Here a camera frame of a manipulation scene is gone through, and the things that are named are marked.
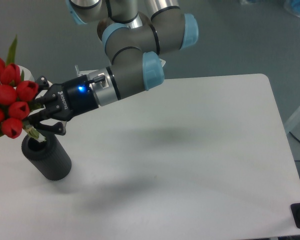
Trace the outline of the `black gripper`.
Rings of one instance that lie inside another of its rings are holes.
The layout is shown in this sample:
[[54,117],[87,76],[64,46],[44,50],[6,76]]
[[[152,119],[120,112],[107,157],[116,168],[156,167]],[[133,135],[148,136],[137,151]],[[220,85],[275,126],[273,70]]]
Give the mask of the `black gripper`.
[[[64,136],[66,127],[61,121],[70,121],[73,117],[99,107],[86,76],[61,84],[52,84],[46,77],[40,76],[35,83],[38,84],[38,92],[31,104],[45,106],[45,111],[31,114],[27,121],[40,133]],[[42,123],[48,119],[60,121],[54,125]]]

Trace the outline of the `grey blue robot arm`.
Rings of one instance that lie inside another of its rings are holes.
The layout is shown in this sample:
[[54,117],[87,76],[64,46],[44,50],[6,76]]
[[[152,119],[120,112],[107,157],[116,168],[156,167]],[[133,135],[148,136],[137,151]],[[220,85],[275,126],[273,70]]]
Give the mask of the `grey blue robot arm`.
[[176,0],[147,0],[142,17],[135,0],[68,0],[76,23],[98,21],[103,49],[110,66],[61,84],[37,80],[45,94],[35,100],[43,110],[25,120],[41,133],[66,133],[73,117],[148,91],[165,79],[160,55],[196,44],[199,27],[192,14],[184,14]]

